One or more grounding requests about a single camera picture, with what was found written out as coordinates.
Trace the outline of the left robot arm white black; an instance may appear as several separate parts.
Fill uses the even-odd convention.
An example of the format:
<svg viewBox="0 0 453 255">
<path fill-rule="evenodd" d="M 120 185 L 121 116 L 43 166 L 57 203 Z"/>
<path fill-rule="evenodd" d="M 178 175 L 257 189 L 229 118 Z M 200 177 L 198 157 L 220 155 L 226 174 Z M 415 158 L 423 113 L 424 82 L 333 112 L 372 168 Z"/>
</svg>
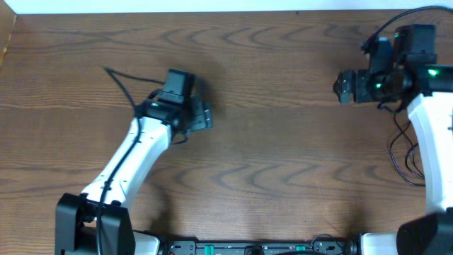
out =
<svg viewBox="0 0 453 255">
<path fill-rule="evenodd" d="M 122 144 L 80 194 L 65 193 L 55 213 L 56 254 L 160 254 L 159 238 L 133 230 L 130 210 L 156 160 L 174 137 L 212 128 L 203 80 L 170 69 L 141 104 Z"/>
</svg>

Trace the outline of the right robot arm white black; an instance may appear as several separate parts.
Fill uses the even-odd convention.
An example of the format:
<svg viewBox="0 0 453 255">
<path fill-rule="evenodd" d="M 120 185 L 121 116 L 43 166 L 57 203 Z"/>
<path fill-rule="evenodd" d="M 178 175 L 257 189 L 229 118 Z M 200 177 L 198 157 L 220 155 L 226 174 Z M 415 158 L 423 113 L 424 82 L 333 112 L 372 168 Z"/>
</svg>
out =
<svg viewBox="0 0 453 255">
<path fill-rule="evenodd" d="M 361 234 L 346 254 L 452 253 L 452 67 L 437 63 L 434 25 L 398 27 L 394 39 L 377 33 L 364 42 L 367 69 L 338 75 L 341 103 L 400 102 L 417 137 L 425 182 L 425 216 L 396 232 Z"/>
</svg>

